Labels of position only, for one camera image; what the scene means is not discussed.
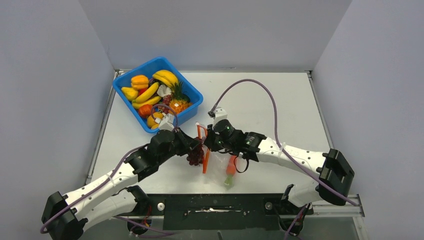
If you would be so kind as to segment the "dark purple toy grapes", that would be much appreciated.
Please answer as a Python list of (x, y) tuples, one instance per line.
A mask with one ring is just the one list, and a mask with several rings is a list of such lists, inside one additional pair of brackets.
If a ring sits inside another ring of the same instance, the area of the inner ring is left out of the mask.
[(199, 144), (187, 154), (186, 160), (190, 166), (199, 166), (203, 164), (204, 150), (202, 140), (199, 137), (195, 138), (199, 141)]

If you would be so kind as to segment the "orange toy carrot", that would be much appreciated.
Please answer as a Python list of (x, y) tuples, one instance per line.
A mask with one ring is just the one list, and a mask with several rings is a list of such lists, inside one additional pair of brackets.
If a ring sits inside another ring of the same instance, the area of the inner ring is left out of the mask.
[(226, 167), (226, 179), (224, 181), (224, 185), (227, 188), (231, 188), (234, 184), (233, 184), (233, 177), (234, 175), (237, 173), (237, 168), (236, 168), (236, 160), (237, 157), (235, 155), (232, 155), (229, 158), (227, 167)]

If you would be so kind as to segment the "orange toy pineapple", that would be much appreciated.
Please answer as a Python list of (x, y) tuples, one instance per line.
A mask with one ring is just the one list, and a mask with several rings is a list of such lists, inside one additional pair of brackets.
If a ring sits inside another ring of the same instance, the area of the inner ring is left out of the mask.
[(192, 105), (188, 95), (183, 90), (184, 83), (175, 83), (171, 87), (171, 100), (169, 106), (177, 113), (180, 114)]

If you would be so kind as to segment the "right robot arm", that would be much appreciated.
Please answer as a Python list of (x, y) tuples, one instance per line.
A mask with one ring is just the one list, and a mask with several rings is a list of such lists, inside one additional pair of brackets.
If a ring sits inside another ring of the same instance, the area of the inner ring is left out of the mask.
[(348, 195), (355, 172), (339, 150), (318, 152), (285, 145), (257, 132), (235, 129), (227, 119), (207, 126), (204, 143), (213, 152), (223, 151), (248, 163), (275, 164), (310, 177), (309, 183), (287, 186), (281, 199), (286, 213), (317, 201), (335, 206), (354, 204)]

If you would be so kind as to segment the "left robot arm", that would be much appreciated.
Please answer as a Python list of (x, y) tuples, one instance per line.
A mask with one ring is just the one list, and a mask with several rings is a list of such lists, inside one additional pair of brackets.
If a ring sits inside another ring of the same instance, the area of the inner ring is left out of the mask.
[(144, 205), (147, 195), (136, 184), (168, 159), (184, 156), (200, 144), (179, 128), (158, 131), (149, 143), (126, 153), (109, 173), (66, 194), (51, 194), (40, 233), (53, 240), (77, 240), (94, 225)]

